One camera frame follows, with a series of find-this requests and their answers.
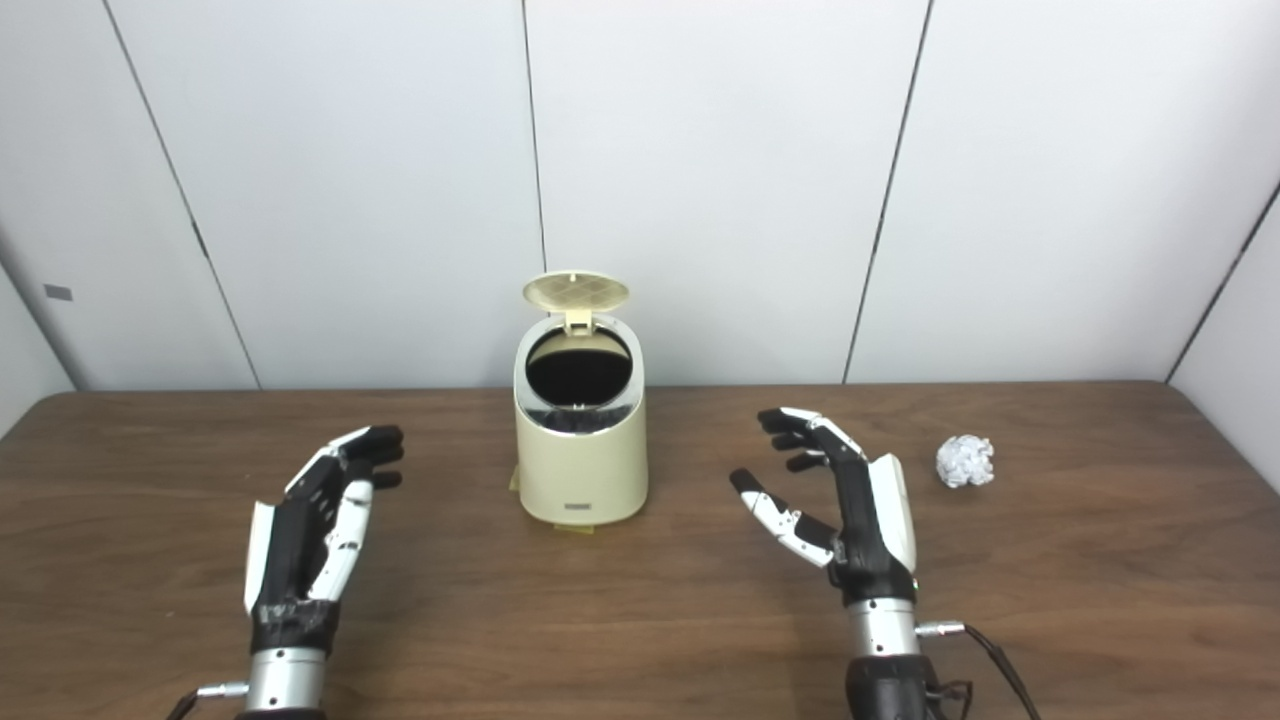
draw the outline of cable connector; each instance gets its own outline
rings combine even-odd
[[[959,620],[937,620],[933,623],[920,623],[915,626],[915,637],[918,638],[941,638],[959,635],[964,632],[964,623]]]
[[[244,697],[248,694],[248,682],[246,680],[232,680],[229,683],[210,683],[207,685],[200,685],[196,688],[196,697],[200,700],[205,698],[220,698],[220,697]]]

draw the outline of trash can lid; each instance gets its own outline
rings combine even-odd
[[[603,273],[557,270],[525,286],[525,300],[548,313],[608,313],[631,297],[622,282]]]

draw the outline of open lid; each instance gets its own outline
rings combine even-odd
[[[548,313],[564,314],[564,332],[591,334],[591,313],[608,313],[631,297],[620,281],[603,273],[559,270],[539,275],[525,286],[525,300]]]

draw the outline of cream trash can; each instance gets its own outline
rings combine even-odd
[[[525,300],[552,314],[516,352],[520,502],[557,525],[635,515],[649,495],[644,359],[622,320],[621,282],[599,273],[534,278]]]

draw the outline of prosthetic hand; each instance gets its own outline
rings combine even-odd
[[[792,473],[827,466],[836,475],[842,527],[826,523],[765,492],[748,470],[731,482],[751,514],[787,550],[827,569],[852,623],[854,660],[845,694],[854,720],[946,720],[942,700],[965,701],[964,684],[940,685],[920,653],[915,626],[915,534],[897,457],[874,462],[831,420],[781,407],[759,414],[777,450],[801,450]]]
[[[342,592],[360,557],[374,491],[401,484],[375,471],[404,456],[394,425],[370,427],[320,448],[284,488],[259,502],[250,529],[244,610],[253,625],[248,683],[205,685],[169,720],[205,697],[244,696],[237,720],[324,720],[320,693],[338,630]]]

